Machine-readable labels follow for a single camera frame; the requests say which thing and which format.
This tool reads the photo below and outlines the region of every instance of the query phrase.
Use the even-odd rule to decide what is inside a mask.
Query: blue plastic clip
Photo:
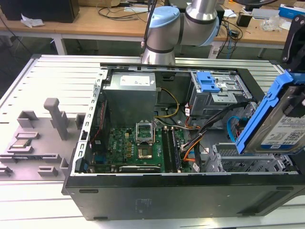
[[[215,84],[215,78],[209,72],[197,73],[197,80],[201,87],[201,92],[218,93],[220,88]]]

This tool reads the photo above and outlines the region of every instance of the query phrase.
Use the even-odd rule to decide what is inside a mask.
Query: black box
[[[175,6],[179,9],[180,13],[185,13],[185,9],[188,6],[187,1],[186,0],[165,0],[165,6]],[[216,11],[217,11],[217,16],[219,19],[219,28],[221,25],[221,22],[223,21],[224,18],[224,9],[217,4],[216,5]]]
[[[80,10],[78,0],[0,0],[2,12],[10,21],[31,19],[72,23]]]
[[[236,24],[241,27],[248,27],[251,21],[252,15],[239,14]]]

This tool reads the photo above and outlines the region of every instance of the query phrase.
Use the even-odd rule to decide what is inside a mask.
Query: blue drive bracket
[[[216,85],[216,80],[209,72],[198,72],[197,81],[200,85],[201,92],[219,93],[220,88]]]
[[[267,95],[263,98],[262,102],[258,106],[256,112],[251,117],[247,123],[245,129],[240,134],[236,141],[236,147],[239,154],[243,153],[243,150],[246,147],[246,142],[251,139],[252,133],[255,132],[255,129],[259,127],[260,122],[263,120],[265,114],[268,112],[269,108],[275,107],[279,98],[278,95],[282,90],[283,86],[288,83],[294,84],[304,84],[305,83],[305,74],[301,73],[289,73],[285,71],[282,75],[276,77],[275,81],[271,85]]]

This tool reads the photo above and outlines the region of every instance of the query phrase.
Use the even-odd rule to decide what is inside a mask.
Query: motherboard
[[[152,139],[141,142],[139,139]],[[182,129],[165,130],[149,128],[111,128],[107,153],[96,150],[91,165],[96,173],[132,173],[145,169],[145,172],[177,172],[181,169],[180,150],[185,144]]]

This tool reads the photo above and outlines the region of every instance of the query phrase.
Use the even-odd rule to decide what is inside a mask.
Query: wooden table
[[[237,3],[229,3],[226,1],[225,7],[239,12],[242,8]],[[109,16],[118,17],[130,15],[133,12],[120,11],[118,13],[110,13]],[[147,13],[140,14],[139,17],[144,21],[147,20]],[[88,40],[112,40],[112,41],[134,41],[141,42],[146,23],[142,20],[132,21],[114,21],[98,14],[95,7],[80,7],[80,13],[74,23],[58,23],[45,22],[45,26],[29,28],[23,25],[20,21],[8,21],[2,15],[7,26],[17,36],[28,37],[47,37],[53,38],[58,51],[58,54],[65,55],[66,49],[63,39],[88,39]],[[228,21],[236,24],[237,18],[229,18]],[[261,20],[251,19],[249,27],[241,27],[244,35],[237,43],[237,46],[258,47],[258,48],[283,48],[288,31],[263,31],[260,28]],[[0,35],[11,36],[12,34],[0,21]],[[226,31],[224,27],[220,28],[219,35],[215,37],[212,43],[209,58],[216,58],[219,48],[226,40]]]
[[[134,12],[120,11],[110,13],[109,16],[119,17],[131,15]],[[8,21],[2,14],[6,25],[16,36],[44,37],[54,39],[58,54],[66,55],[67,51],[63,39],[86,39],[86,40],[110,40],[110,41],[133,41],[141,42],[147,20],[147,13],[133,16],[136,20],[114,21],[98,14],[95,7],[80,7],[80,12],[73,23],[44,22],[44,26],[29,28],[20,21]],[[12,36],[5,25],[0,21],[0,35]]]
[[[242,5],[228,2],[226,0],[224,4],[224,8],[229,8],[233,10],[235,13],[238,13],[242,10]],[[275,7],[263,6],[263,9],[270,9],[274,10]],[[225,18],[229,22],[236,25],[237,17],[235,18]],[[238,41],[236,46],[241,47],[254,47],[254,48],[261,48],[261,51],[258,54],[258,57],[262,57],[263,53],[265,52],[266,48],[273,48],[273,49],[282,49],[284,48],[288,30],[282,29],[282,31],[263,31],[261,29],[260,24],[262,20],[251,19],[248,27],[239,27],[243,31],[243,37],[241,40]],[[238,30],[233,25],[230,25],[230,29]],[[217,53],[222,47],[224,41],[226,40],[227,32],[226,29],[221,26],[219,34],[215,37],[214,42],[212,43],[212,48],[210,50],[209,58],[216,58]]]

